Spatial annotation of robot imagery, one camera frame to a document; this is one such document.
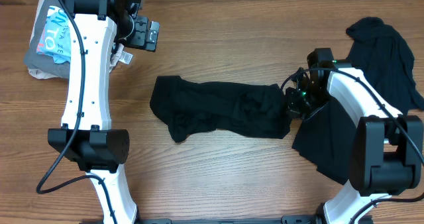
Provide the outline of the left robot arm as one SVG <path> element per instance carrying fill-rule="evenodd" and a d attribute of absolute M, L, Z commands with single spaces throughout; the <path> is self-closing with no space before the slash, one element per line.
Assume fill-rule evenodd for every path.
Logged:
<path fill-rule="evenodd" d="M 66 107 L 48 143 L 92 182 L 104 223 L 141 221 L 125 175 L 129 133 L 112 127 L 109 74 L 124 48 L 156 49 L 160 25 L 139 15 L 142 2 L 56 0 L 42 35 L 47 50 L 70 58 Z"/>

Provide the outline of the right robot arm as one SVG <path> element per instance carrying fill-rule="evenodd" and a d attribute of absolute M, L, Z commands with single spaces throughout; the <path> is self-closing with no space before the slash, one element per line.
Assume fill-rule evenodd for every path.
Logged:
<path fill-rule="evenodd" d="M 416 188 L 423 166 L 423 122 L 403 115 L 368 83 L 362 70 L 336 60 L 330 48 L 307 56 L 307 69 L 289 76 L 287 114 L 310 120 L 330 99 L 341 104 L 356 126 L 349 179 L 342 190 L 314 215 L 285 215 L 282 223 L 372 223 L 368 212 L 383 202 L 403 202 L 400 195 Z"/>

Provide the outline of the black t-shirt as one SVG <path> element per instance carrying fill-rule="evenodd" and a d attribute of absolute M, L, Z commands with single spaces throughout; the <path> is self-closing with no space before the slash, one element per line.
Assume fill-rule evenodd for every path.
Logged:
<path fill-rule="evenodd" d="M 193 83 L 179 76 L 156 79 L 150 108 L 174 142 L 224 129 L 246 137 L 283 139 L 291 118 L 279 86 L 231 82 Z"/>

